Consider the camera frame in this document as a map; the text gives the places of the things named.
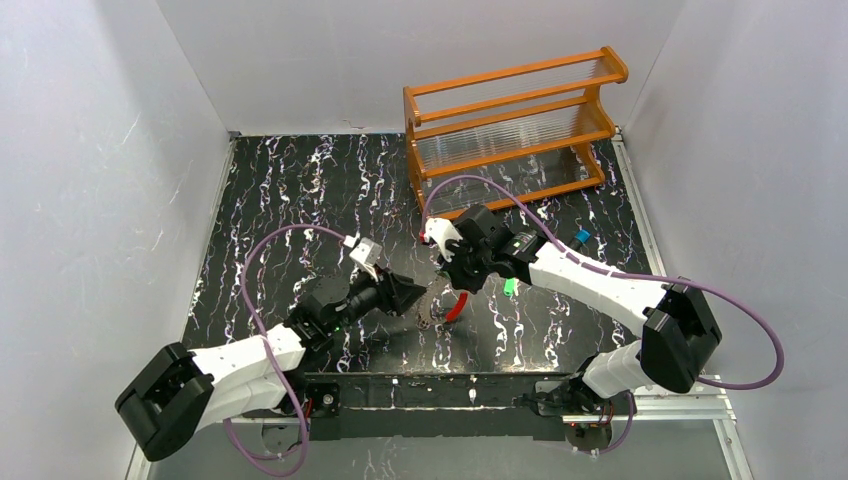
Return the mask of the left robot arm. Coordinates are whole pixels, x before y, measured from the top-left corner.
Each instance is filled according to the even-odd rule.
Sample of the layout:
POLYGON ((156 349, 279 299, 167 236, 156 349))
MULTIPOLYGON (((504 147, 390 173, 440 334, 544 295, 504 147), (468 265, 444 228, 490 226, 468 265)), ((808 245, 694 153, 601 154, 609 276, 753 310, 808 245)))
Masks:
POLYGON ((426 290, 389 270, 321 278, 265 335, 195 350, 181 342, 163 346, 117 397, 115 409, 145 458, 163 460, 213 423, 280 407, 287 401, 280 372, 325 353, 336 331, 373 310, 406 313, 426 290))

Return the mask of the metal keyring with red handle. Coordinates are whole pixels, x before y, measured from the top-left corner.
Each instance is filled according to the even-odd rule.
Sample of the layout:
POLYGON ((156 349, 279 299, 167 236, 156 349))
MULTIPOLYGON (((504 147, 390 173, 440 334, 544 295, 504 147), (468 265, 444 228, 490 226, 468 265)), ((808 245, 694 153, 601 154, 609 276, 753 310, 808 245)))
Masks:
POLYGON ((456 322, 469 300, 469 293, 456 290, 445 276, 437 276, 415 307, 416 327, 428 330, 436 325, 456 322))

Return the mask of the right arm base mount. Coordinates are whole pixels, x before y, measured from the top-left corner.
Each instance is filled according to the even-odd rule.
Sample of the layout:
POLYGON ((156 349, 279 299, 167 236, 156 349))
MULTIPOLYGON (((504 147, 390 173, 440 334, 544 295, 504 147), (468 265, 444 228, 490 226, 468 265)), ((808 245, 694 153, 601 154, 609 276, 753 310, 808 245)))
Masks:
POLYGON ((543 418, 578 416, 566 421, 566 441, 578 451, 603 450, 612 443, 615 406, 610 399, 572 394, 561 388, 522 394, 515 403, 543 418))

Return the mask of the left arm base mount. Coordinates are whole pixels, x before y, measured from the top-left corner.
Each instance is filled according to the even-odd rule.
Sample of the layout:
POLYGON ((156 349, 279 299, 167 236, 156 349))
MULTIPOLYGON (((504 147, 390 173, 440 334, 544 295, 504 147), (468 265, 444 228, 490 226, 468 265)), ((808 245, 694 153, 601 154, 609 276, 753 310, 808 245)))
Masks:
POLYGON ((307 420, 332 418, 339 414, 341 389, 337 383, 305 383, 295 387, 295 394, 307 420))

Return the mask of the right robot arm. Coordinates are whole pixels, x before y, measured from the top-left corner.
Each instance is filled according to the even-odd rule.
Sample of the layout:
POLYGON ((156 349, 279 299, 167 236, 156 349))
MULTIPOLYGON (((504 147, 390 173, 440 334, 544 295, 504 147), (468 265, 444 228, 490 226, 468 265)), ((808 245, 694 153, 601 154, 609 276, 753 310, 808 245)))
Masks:
POLYGON ((722 334, 703 293, 693 287, 631 279, 539 229, 515 232, 483 205, 454 220, 430 218, 421 236, 440 252, 456 290, 478 292, 491 275, 564 294, 609 316, 635 341, 587 359, 568 381, 573 398, 599 401, 657 385, 688 393, 722 334))

